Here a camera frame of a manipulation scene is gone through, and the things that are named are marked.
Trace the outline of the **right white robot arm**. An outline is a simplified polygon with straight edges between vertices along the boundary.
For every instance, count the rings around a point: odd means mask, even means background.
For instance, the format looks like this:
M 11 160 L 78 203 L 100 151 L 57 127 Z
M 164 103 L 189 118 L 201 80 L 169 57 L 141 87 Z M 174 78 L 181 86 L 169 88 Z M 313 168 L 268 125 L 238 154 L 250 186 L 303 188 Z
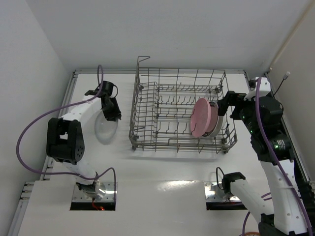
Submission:
M 313 228 L 298 195 L 293 148 L 282 131 L 281 103 L 270 97 L 247 99 L 244 93 L 228 91 L 218 101 L 219 115 L 233 106 L 231 118 L 241 120 L 251 135 L 251 145 L 265 172 L 272 207 L 251 188 L 240 172 L 225 174 L 225 193 L 238 197 L 258 223 L 262 236 L 311 236 Z

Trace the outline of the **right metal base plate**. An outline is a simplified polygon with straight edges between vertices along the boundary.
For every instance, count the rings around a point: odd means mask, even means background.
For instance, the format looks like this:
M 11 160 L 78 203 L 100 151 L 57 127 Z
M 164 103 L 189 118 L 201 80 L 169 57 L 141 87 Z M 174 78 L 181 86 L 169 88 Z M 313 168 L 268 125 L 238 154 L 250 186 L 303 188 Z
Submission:
M 238 197 L 221 190 L 216 182 L 204 182 L 204 192 L 207 203 L 241 203 Z

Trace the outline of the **white plate with lettered rim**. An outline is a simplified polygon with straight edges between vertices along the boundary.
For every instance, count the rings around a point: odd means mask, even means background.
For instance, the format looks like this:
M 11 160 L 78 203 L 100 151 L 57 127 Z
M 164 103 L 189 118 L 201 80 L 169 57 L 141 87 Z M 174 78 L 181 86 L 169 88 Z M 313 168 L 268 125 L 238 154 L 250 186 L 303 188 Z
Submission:
M 218 105 L 215 102 L 210 102 L 210 106 L 211 106 L 211 120 L 210 120 L 210 124 L 206 130 L 206 132 L 204 133 L 204 137 L 209 136 L 215 129 L 217 123 L 218 123 L 218 119 L 219 119 L 219 115 L 218 115 Z

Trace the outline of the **pink plate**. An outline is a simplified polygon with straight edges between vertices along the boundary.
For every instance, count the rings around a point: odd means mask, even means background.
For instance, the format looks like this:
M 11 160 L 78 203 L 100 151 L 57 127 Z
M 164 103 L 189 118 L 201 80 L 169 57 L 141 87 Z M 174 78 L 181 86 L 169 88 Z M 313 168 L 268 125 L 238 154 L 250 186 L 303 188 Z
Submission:
M 204 135 L 211 121 L 211 106 L 208 100 L 200 98 L 193 107 L 190 117 L 191 135 L 199 138 Z

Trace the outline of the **metal base plate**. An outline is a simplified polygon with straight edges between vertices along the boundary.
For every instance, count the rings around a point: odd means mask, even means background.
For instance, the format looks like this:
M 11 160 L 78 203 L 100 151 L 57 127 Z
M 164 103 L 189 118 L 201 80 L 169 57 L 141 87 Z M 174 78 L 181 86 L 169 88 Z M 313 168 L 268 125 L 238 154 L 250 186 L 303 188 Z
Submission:
M 117 188 L 114 182 L 97 182 L 91 185 L 77 183 L 73 190 L 72 201 L 87 203 L 94 199 L 97 203 L 113 203 Z
M 238 197 L 221 190 L 216 182 L 204 182 L 204 192 L 207 203 L 241 203 Z

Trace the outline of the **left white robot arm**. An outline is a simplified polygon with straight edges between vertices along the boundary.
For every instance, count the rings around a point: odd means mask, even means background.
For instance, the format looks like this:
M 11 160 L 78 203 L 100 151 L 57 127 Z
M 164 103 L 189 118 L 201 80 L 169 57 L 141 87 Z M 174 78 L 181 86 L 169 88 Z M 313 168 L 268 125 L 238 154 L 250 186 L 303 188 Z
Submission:
M 116 96 L 112 94 L 117 90 L 115 84 L 104 81 L 102 86 L 87 91 L 84 100 L 71 111 L 48 122 L 47 155 L 75 173 L 78 189 L 92 199 L 102 199 L 106 188 L 99 180 L 100 174 L 84 159 L 82 129 L 91 118 L 95 118 L 97 140 L 103 145 L 112 141 L 122 117 Z

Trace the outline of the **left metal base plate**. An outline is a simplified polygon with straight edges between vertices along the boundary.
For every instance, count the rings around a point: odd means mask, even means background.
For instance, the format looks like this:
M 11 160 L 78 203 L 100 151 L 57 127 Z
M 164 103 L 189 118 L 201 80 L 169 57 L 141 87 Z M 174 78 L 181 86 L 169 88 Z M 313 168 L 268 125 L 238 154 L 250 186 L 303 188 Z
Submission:
M 97 182 L 91 185 L 77 183 L 73 190 L 72 201 L 87 203 L 94 199 L 97 203 L 113 203 L 117 188 L 114 182 Z

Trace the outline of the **plain white plate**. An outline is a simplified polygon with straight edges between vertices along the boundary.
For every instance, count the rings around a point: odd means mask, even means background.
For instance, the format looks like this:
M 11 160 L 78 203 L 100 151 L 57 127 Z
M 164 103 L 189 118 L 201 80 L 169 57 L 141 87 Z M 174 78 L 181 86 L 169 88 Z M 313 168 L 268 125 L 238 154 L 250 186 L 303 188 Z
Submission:
M 211 137 L 211 138 L 216 137 L 220 133 L 220 131 L 221 131 L 222 127 L 223 127 L 223 123 L 225 121 L 226 121 L 225 116 L 219 116 L 218 123 L 217 123 L 214 131 L 209 135 L 209 137 Z

